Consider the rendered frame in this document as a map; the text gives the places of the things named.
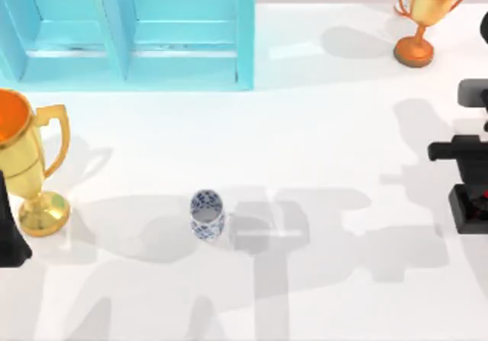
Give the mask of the small gold trophy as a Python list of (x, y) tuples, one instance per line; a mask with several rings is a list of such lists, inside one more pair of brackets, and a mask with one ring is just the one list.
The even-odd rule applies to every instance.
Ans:
[(430, 64), (434, 56), (434, 47), (424, 38), (426, 29), (437, 24), (462, 1), (409, 0), (408, 8), (400, 4), (400, 14), (414, 21), (417, 28), (413, 36), (403, 37), (397, 41), (393, 50), (396, 59), (412, 68), (421, 68)]

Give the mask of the large gold trophy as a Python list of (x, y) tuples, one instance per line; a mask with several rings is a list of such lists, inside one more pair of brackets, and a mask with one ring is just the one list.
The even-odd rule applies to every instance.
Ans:
[[(46, 166), (40, 128), (57, 120), (61, 131), (59, 152)], [(69, 219), (69, 202), (44, 181), (64, 162), (70, 144), (69, 119), (64, 105), (34, 110), (20, 92), (0, 88), (0, 170), (8, 192), (22, 198), (18, 220), (29, 236), (49, 236)]]

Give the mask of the light blue rack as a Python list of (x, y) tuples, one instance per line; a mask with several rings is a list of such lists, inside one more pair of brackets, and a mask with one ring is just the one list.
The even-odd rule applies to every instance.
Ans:
[(255, 0), (0, 0), (0, 87), (249, 90)]

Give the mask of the grey rounded box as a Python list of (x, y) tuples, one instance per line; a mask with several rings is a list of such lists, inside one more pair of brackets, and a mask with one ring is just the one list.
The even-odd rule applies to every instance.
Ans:
[(463, 79), (457, 87), (457, 102), (466, 108), (488, 111), (488, 79)]

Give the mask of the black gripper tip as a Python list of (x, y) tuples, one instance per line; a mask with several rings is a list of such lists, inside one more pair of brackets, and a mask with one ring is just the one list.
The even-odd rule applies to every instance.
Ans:
[(0, 268), (18, 268), (32, 255), (30, 246), (14, 222), (5, 178), (0, 170)]

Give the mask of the blue and white cup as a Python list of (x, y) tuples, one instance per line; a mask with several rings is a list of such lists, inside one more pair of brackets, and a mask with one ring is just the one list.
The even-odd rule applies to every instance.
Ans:
[(221, 197), (210, 189), (196, 192), (190, 202), (191, 230), (200, 240), (214, 240), (225, 226), (226, 213)]

